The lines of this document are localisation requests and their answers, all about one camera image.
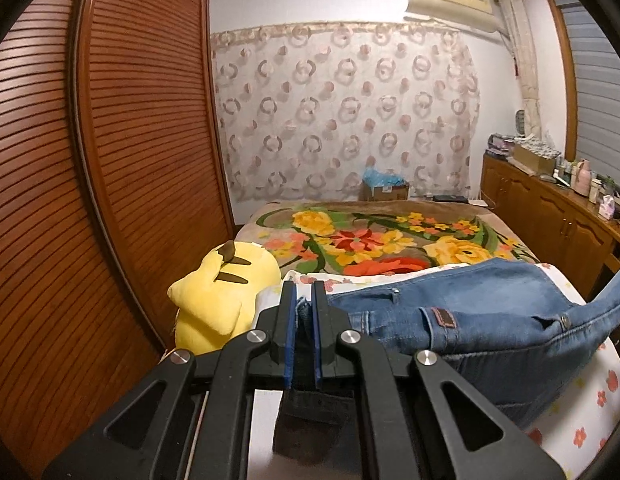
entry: pink thermos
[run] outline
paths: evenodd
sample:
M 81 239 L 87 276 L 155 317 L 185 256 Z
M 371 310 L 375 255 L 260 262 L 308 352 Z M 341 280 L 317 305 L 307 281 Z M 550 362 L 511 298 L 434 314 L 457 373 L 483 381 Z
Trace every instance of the pink thermos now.
M 590 161 L 582 158 L 577 164 L 577 181 L 574 184 L 574 191 L 580 195 L 588 196 L 590 194 L 591 180 Z

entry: floral blanket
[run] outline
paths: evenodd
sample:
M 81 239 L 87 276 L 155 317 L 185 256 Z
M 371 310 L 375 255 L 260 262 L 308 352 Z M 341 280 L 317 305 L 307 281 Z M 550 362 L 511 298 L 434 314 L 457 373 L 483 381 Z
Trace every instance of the floral blanket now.
M 236 239 L 266 247 L 282 276 L 395 274 L 493 257 L 538 263 L 496 215 L 464 204 L 269 203 Z

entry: brown label patch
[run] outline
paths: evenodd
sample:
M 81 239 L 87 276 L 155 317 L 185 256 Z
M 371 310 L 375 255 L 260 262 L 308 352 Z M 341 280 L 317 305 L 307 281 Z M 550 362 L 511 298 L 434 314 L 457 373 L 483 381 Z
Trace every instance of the brown label patch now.
M 437 318 L 437 323 L 443 328 L 456 328 L 456 319 L 452 313 L 445 308 L 433 308 L 434 316 Z

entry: stuffed animal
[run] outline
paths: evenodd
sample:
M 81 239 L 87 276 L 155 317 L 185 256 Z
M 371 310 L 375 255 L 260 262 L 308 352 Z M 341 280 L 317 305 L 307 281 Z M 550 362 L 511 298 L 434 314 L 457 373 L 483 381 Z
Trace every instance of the stuffed animal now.
M 180 309 L 177 348 L 195 355 L 212 352 L 247 332 L 257 293 L 280 281 L 275 257 L 259 244 L 230 240 L 213 249 L 199 269 L 168 289 L 168 297 Z

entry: triangular cutout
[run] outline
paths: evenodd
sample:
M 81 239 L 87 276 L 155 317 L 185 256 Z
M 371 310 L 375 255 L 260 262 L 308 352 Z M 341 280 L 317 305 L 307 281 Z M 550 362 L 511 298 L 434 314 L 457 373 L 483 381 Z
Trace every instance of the triangular cutout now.
M 446 382 L 441 385 L 441 389 L 468 451 L 477 451 L 503 438 L 503 430 L 468 399 L 456 384 Z
M 106 428 L 106 436 L 130 449 L 141 449 L 165 387 L 162 381 L 150 386 Z

